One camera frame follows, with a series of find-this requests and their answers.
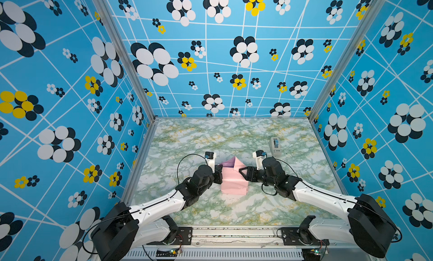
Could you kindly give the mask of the purple wrapping paper sheet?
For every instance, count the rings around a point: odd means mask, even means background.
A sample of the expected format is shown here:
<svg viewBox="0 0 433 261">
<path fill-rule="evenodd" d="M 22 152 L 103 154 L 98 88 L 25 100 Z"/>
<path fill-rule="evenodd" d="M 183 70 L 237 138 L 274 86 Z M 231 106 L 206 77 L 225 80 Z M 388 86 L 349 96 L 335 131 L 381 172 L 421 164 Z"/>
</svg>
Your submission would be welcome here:
<svg viewBox="0 0 433 261">
<path fill-rule="evenodd" d="M 247 195 L 249 182 L 239 173 L 244 167 L 246 166 L 237 157 L 222 163 L 221 192 L 223 194 Z"/>
</svg>

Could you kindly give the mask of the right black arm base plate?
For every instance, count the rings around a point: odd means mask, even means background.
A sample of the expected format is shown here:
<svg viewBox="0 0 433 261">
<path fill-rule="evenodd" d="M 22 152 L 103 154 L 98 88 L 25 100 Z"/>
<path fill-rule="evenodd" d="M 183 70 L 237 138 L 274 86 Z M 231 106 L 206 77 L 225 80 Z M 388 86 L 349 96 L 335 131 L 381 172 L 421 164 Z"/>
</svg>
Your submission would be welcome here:
<svg viewBox="0 0 433 261">
<path fill-rule="evenodd" d="M 276 231 L 276 236 L 285 246 L 329 246 L 329 240 L 318 240 L 308 229 L 283 227 Z"/>
</svg>

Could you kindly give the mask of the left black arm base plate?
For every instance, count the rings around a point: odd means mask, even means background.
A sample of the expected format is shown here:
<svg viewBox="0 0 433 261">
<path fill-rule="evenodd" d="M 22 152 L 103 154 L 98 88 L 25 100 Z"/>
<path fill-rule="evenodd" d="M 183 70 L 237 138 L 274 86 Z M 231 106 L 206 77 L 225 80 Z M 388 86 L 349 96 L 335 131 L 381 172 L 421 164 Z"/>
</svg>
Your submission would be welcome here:
<svg viewBox="0 0 433 261">
<path fill-rule="evenodd" d="M 150 242 L 148 245 L 191 245 L 192 243 L 193 228 L 192 227 L 179 227 L 175 235 L 169 235 L 163 241 Z"/>
</svg>

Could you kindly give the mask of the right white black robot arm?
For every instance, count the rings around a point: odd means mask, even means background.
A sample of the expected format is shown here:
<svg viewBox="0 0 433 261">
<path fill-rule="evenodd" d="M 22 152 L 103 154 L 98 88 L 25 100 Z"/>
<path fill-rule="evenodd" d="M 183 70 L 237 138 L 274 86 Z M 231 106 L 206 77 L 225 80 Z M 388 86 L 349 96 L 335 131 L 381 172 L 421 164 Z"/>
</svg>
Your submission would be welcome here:
<svg viewBox="0 0 433 261">
<path fill-rule="evenodd" d="M 297 174 L 287 174 L 283 162 L 274 157 L 258 160 L 257 164 L 243 167 L 239 173 L 249 182 L 272 186 L 281 197 L 316 206 L 337 217 L 326 220 L 307 216 L 297 231 L 302 244 L 335 240 L 357 245 L 376 258 L 386 256 L 399 229 L 373 197 L 348 196 L 316 187 Z"/>
</svg>

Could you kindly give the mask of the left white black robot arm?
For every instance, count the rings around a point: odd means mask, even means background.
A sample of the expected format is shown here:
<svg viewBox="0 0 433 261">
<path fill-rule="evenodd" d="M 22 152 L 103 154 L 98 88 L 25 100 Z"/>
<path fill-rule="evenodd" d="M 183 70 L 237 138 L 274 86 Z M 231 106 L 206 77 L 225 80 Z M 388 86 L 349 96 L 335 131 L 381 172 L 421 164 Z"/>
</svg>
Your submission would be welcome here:
<svg viewBox="0 0 433 261">
<path fill-rule="evenodd" d="M 174 240 L 178 226 L 170 214 L 198 201 L 214 183 L 222 184 L 222 165 L 201 165 L 170 193 L 141 205 L 118 203 L 95 227 L 91 240 L 101 261 L 119 261 L 131 249 Z"/>
</svg>

